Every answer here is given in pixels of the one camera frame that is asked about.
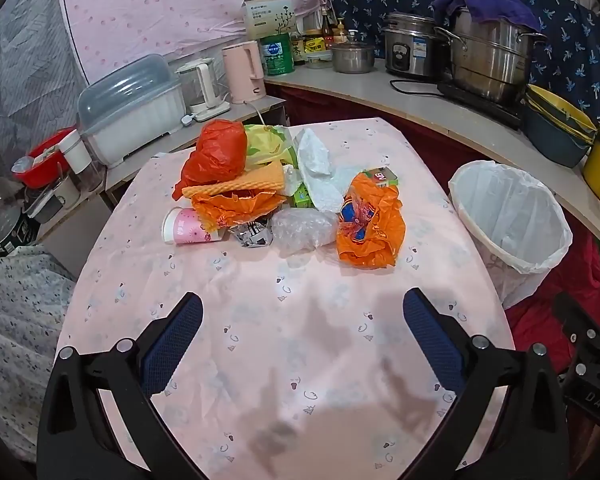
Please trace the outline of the white dish drainer box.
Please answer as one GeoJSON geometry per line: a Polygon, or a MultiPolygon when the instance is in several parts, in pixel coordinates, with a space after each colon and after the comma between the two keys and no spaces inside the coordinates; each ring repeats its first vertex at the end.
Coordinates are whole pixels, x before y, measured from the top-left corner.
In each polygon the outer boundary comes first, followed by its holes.
{"type": "Polygon", "coordinates": [[[180,130],[187,114],[181,81],[158,54],[94,82],[81,92],[76,106],[81,138],[108,168],[180,130]]]}

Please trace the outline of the yellow green apple bag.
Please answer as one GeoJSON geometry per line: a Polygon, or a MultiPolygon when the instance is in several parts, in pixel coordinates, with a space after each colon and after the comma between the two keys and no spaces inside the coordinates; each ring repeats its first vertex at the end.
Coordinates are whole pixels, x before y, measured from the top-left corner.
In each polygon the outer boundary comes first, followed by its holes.
{"type": "Polygon", "coordinates": [[[274,160],[298,167],[296,150],[289,130],[283,126],[245,125],[247,136],[247,170],[256,169],[274,160]]]}

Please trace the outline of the yellow condiment jar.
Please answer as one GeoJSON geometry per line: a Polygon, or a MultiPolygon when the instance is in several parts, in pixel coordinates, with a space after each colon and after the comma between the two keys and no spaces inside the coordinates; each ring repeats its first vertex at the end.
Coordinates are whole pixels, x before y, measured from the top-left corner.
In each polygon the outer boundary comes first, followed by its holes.
{"type": "Polygon", "coordinates": [[[319,29],[307,29],[303,34],[303,45],[306,54],[327,50],[325,37],[319,29]]]}

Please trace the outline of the green milk powder tin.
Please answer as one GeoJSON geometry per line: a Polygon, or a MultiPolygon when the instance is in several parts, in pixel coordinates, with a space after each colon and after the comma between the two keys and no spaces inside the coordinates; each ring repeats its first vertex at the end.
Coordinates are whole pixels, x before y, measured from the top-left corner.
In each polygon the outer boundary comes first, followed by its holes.
{"type": "Polygon", "coordinates": [[[263,37],[259,44],[266,76],[285,75],[294,71],[294,57],[288,32],[263,37]]]}

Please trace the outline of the dark sauce bottle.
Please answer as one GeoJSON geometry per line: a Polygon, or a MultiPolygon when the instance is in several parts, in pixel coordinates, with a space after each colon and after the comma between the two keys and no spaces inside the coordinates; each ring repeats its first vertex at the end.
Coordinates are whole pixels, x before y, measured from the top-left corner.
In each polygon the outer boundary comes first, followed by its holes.
{"type": "Polygon", "coordinates": [[[324,39],[325,49],[330,50],[334,43],[334,32],[332,31],[332,23],[329,21],[329,14],[326,6],[321,8],[321,35],[324,39]]]}

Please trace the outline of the steel rice cooker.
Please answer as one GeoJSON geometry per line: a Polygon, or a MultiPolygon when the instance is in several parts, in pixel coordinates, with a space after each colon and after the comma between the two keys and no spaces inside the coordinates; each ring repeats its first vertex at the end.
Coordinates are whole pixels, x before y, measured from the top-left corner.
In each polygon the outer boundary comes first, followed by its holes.
{"type": "Polygon", "coordinates": [[[439,42],[434,26],[433,18],[389,13],[382,29],[387,72],[415,79],[434,78],[434,51],[439,42]]]}

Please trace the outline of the pink patterned tablecloth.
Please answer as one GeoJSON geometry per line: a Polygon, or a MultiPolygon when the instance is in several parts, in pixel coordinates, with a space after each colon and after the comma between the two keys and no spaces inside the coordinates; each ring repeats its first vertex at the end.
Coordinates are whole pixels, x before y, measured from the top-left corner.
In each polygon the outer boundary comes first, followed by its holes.
{"type": "Polygon", "coordinates": [[[403,134],[379,118],[324,122],[335,167],[387,167],[399,180],[406,235],[380,270],[334,246],[279,255],[234,238],[173,246],[182,152],[149,159],[78,278],[61,346],[106,351],[167,315],[186,292],[204,322],[154,404],[212,479],[394,479],[450,408],[402,313],[421,289],[467,333],[513,345],[488,272],[441,186],[403,134]]]}

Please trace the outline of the stacked yellow blue basins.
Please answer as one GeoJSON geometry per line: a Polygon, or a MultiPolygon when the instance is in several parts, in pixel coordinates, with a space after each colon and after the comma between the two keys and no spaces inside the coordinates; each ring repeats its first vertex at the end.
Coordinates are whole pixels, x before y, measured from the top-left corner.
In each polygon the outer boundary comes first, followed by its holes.
{"type": "Polygon", "coordinates": [[[582,110],[535,84],[524,92],[520,130],[544,157],[567,168],[579,165],[597,133],[582,110]]]}

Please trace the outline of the pink paper cup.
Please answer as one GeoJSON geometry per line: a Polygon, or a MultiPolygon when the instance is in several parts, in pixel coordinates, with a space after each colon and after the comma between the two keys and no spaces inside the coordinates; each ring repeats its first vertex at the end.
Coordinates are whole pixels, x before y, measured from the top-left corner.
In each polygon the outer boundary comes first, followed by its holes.
{"type": "Polygon", "coordinates": [[[168,245],[217,242],[222,240],[224,233],[224,229],[207,231],[192,208],[172,208],[161,226],[162,240],[168,245]]]}

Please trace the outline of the small red green box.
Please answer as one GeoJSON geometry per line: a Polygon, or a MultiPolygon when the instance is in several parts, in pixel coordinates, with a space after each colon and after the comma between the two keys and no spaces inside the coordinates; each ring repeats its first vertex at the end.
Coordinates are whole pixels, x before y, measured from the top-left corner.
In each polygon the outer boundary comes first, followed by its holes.
{"type": "Polygon", "coordinates": [[[374,182],[378,188],[387,186],[398,186],[399,179],[396,174],[388,167],[373,168],[365,171],[367,177],[374,182]]]}

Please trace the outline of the red plastic bag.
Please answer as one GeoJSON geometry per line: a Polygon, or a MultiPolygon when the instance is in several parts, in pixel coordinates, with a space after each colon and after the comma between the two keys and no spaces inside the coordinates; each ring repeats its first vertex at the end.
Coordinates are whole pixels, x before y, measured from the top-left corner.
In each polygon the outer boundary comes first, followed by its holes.
{"type": "Polygon", "coordinates": [[[233,180],[245,170],[248,139],[241,122],[213,119],[204,125],[195,149],[182,167],[172,198],[179,200],[184,188],[233,180]]]}

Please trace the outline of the white cardboard box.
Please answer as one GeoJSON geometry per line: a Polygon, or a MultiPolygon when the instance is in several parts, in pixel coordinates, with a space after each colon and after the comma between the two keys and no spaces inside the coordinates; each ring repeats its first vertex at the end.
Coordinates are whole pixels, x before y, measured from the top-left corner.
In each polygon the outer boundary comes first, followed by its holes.
{"type": "Polygon", "coordinates": [[[244,0],[242,15],[249,40],[291,32],[297,21],[292,0],[244,0]]]}

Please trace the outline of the orange plastic bag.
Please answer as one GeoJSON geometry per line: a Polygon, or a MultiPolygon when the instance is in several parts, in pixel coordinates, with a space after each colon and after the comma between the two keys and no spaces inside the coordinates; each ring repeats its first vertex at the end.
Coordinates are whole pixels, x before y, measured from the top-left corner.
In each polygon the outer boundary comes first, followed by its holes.
{"type": "Polygon", "coordinates": [[[193,210],[202,226],[209,231],[232,228],[265,217],[286,202],[275,191],[246,191],[218,195],[193,196],[193,210]]]}

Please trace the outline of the pink electric kettle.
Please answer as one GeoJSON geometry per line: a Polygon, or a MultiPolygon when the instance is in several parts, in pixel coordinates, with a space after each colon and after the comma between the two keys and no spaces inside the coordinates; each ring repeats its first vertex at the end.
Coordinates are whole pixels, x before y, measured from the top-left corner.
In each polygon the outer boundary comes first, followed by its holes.
{"type": "Polygon", "coordinates": [[[249,103],[266,96],[257,41],[250,40],[225,47],[222,49],[222,57],[233,103],[249,103]]]}

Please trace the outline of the orange printed snack bag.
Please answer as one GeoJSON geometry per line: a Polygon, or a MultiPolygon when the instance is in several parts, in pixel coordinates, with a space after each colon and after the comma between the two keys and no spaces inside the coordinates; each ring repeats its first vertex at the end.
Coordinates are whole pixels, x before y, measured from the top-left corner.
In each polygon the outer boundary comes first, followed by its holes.
{"type": "Polygon", "coordinates": [[[395,185],[378,186],[360,172],[352,180],[338,214],[336,247],[350,266],[395,266],[406,234],[402,203],[395,185]]]}

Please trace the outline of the white tumbler cup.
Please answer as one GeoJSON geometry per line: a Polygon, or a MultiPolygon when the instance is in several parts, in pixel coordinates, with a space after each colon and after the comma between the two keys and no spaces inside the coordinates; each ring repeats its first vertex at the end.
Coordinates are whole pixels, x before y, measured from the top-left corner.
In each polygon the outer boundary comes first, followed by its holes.
{"type": "Polygon", "coordinates": [[[73,129],[58,142],[59,151],[75,174],[80,174],[91,166],[92,158],[82,141],[78,130],[73,129]]]}

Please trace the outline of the navy floral cloth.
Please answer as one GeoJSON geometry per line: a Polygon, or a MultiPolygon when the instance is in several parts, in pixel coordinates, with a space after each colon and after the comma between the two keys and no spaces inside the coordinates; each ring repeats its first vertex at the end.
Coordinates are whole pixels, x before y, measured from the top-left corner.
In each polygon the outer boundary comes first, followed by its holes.
{"type": "MultiPolygon", "coordinates": [[[[347,29],[385,55],[382,30],[391,12],[434,15],[434,0],[332,0],[347,29]]],[[[600,120],[600,14],[571,0],[520,0],[539,19],[546,44],[535,47],[530,82],[600,120]]]]}

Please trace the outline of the white lined trash bin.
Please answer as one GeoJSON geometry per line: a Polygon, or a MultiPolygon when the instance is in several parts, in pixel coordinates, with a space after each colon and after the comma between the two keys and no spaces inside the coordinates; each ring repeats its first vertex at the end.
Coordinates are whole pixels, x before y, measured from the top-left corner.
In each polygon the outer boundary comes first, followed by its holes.
{"type": "Polygon", "coordinates": [[[532,296],[567,255],[572,231],[562,207],[528,172],[476,160],[455,171],[449,190],[505,310],[532,296]]]}

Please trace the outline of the large steel steamer pot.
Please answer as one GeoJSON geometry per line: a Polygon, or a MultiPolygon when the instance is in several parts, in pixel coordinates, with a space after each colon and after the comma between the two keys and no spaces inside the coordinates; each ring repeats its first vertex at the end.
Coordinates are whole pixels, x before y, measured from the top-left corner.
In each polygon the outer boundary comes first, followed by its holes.
{"type": "Polygon", "coordinates": [[[495,103],[520,100],[532,54],[547,36],[505,20],[477,22],[466,8],[455,14],[452,29],[434,26],[451,51],[454,84],[495,103]]]}

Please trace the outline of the clear plastic bag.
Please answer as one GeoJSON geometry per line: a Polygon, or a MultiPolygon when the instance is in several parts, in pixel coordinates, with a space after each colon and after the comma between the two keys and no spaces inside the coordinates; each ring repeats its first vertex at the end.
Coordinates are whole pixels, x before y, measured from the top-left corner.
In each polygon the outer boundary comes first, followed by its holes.
{"type": "Polygon", "coordinates": [[[338,217],[314,208],[287,208],[271,219],[274,244],[284,257],[332,244],[336,240],[338,217]]]}

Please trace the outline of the green foil snack wrapper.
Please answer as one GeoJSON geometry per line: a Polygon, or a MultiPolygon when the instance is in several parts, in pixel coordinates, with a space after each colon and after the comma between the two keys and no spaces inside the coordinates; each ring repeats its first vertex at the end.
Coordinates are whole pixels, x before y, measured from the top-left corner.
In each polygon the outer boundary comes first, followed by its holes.
{"type": "Polygon", "coordinates": [[[266,247],[270,246],[273,241],[273,233],[268,220],[253,220],[232,226],[228,230],[243,248],[266,247]]]}

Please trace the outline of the small steel pot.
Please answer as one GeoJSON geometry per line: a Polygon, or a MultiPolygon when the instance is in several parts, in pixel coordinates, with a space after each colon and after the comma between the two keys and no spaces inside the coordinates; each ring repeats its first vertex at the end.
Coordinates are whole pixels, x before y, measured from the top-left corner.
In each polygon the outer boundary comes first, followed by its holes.
{"type": "Polygon", "coordinates": [[[342,74],[367,74],[375,66],[375,50],[362,42],[345,42],[334,44],[332,51],[332,68],[342,74]]]}

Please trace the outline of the white glass electric kettle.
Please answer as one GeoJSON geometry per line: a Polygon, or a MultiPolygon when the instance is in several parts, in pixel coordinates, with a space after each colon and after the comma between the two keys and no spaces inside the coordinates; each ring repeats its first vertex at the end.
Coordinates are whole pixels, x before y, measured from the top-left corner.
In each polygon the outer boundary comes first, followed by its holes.
{"type": "Polygon", "coordinates": [[[189,122],[206,122],[230,110],[227,96],[219,90],[212,58],[189,61],[175,73],[182,84],[189,122]]]}

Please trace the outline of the purple towel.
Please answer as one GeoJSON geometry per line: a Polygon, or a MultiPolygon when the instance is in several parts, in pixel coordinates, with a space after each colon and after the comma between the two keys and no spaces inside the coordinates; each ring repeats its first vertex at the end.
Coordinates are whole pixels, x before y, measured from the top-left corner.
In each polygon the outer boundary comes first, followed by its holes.
{"type": "Polygon", "coordinates": [[[540,22],[521,0],[434,0],[434,19],[440,23],[446,16],[466,8],[476,23],[506,21],[518,27],[540,32],[540,22]]]}

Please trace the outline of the red plastic basin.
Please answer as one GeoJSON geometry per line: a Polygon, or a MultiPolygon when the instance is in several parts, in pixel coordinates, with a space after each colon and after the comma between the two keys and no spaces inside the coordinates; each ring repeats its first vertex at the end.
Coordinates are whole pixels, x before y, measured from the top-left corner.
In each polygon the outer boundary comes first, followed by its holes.
{"type": "Polygon", "coordinates": [[[31,190],[46,188],[68,174],[70,166],[59,143],[74,131],[74,127],[57,130],[52,136],[12,165],[15,179],[31,190]]]}

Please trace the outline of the pink floral curtain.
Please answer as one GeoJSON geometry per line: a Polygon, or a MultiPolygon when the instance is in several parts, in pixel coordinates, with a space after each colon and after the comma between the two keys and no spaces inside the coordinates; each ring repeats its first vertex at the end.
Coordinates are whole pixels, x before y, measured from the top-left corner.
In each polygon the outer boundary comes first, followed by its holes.
{"type": "MultiPolygon", "coordinates": [[[[181,58],[245,37],[245,0],[64,0],[87,81],[149,53],[181,58]]],[[[307,14],[320,0],[291,0],[307,14]]]]}

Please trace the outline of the black induction cooker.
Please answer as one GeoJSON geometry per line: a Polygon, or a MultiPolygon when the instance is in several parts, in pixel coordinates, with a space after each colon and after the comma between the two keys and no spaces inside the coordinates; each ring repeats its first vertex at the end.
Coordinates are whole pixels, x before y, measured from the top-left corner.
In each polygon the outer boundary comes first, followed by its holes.
{"type": "Polygon", "coordinates": [[[437,89],[445,99],[471,108],[508,128],[518,130],[521,126],[522,117],[519,105],[503,106],[460,88],[453,81],[441,81],[437,84],[437,89]]]}

